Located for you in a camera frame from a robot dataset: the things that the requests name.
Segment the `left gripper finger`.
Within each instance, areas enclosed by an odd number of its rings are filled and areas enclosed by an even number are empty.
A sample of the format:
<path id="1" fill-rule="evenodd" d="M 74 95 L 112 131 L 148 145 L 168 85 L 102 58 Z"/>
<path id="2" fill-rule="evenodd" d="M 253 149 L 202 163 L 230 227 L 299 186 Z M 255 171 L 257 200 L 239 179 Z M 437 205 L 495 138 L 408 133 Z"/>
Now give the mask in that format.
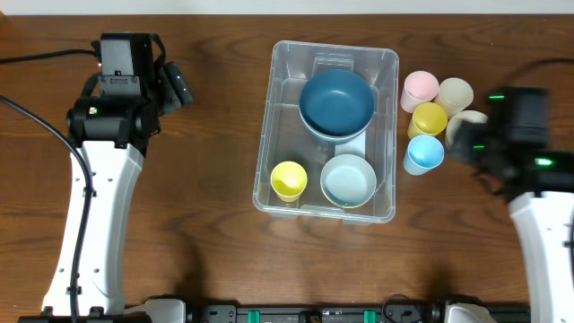
<path id="1" fill-rule="evenodd" d="M 163 69 L 169 77 L 172 86 L 181 101 L 182 107 L 191 104 L 193 102 L 193 95 L 187 86 L 187 81 L 181 73 L 178 65 L 175 62 L 168 62 Z"/>
<path id="2" fill-rule="evenodd" d="M 160 114 L 167 115 L 180 109 L 182 107 L 182 104 L 178 98 L 178 95 L 176 94 L 174 87 L 172 86 L 169 77 L 167 76 L 163 68 L 159 72 L 159 77 L 160 77 L 161 92 L 163 98 Z"/>

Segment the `light grey bowl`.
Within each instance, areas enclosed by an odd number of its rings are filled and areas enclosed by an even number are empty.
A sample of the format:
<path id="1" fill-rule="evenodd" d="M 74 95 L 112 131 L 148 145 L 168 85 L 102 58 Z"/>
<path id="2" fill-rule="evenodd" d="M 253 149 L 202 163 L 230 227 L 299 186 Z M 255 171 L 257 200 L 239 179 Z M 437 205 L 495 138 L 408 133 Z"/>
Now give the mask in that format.
<path id="1" fill-rule="evenodd" d="M 329 160 L 321 171 L 320 187 L 325 180 L 367 180 L 377 187 L 376 173 L 370 164 L 352 154 L 341 154 Z"/>

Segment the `yellow bowl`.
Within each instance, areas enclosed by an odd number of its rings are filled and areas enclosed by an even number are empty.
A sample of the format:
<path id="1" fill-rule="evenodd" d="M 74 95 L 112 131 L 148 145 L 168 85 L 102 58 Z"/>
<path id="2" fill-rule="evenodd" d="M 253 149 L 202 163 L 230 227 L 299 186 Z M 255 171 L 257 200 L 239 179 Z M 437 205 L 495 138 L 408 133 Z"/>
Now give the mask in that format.
<path id="1" fill-rule="evenodd" d="M 365 205 L 374 195 L 376 184 L 367 180 L 325 180 L 321 189 L 326 199 L 341 208 Z"/>

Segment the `dark blue bowl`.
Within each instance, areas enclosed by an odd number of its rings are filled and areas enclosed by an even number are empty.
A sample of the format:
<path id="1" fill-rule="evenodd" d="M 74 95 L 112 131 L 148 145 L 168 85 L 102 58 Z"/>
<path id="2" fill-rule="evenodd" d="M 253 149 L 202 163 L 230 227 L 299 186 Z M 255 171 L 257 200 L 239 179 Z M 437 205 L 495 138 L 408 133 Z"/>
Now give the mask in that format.
<path id="1" fill-rule="evenodd" d="M 326 135 L 323 134 L 319 131 L 317 131 L 316 129 L 314 129 L 310 123 L 308 121 L 306 121 L 303 116 L 300 116 L 301 121 L 304 125 L 304 127 L 317 139 L 322 140 L 322 141 L 326 141 L 329 143 L 333 143 L 333 144 L 346 144 L 351 142 L 352 140 L 354 140 L 355 138 L 359 137 L 360 135 L 362 135 L 367 128 L 370 126 L 370 123 L 368 123 L 363 129 L 361 129 L 360 131 L 353 133 L 351 135 L 343 135 L 343 136 L 334 136 L 334 135 Z"/>
<path id="2" fill-rule="evenodd" d="M 372 120 L 375 108 L 370 86 L 357 74 L 342 69 L 313 76 L 300 93 L 301 118 L 322 135 L 360 133 Z"/>

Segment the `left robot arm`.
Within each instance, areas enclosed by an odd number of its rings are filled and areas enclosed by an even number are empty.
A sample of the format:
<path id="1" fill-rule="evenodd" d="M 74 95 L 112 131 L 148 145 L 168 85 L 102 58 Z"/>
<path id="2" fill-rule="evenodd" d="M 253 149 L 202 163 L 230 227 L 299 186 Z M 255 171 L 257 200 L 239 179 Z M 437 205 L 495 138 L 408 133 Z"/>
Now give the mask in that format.
<path id="1" fill-rule="evenodd" d="M 178 66 L 153 54 L 158 35 L 104 33 L 97 44 L 101 70 L 66 114 L 73 184 L 44 317 L 123 313 L 126 227 L 147 147 L 161 116 L 193 100 Z"/>

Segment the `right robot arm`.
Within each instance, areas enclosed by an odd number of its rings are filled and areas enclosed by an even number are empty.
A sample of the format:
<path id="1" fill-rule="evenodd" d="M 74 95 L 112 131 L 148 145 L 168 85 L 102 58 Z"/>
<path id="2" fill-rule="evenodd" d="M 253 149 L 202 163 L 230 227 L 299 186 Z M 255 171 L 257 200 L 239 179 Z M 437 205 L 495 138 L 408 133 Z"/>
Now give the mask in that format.
<path id="1" fill-rule="evenodd" d="M 520 142 L 484 123 L 461 122 L 451 157 L 504 198 L 526 267 L 531 320 L 573 320 L 573 155 Z"/>

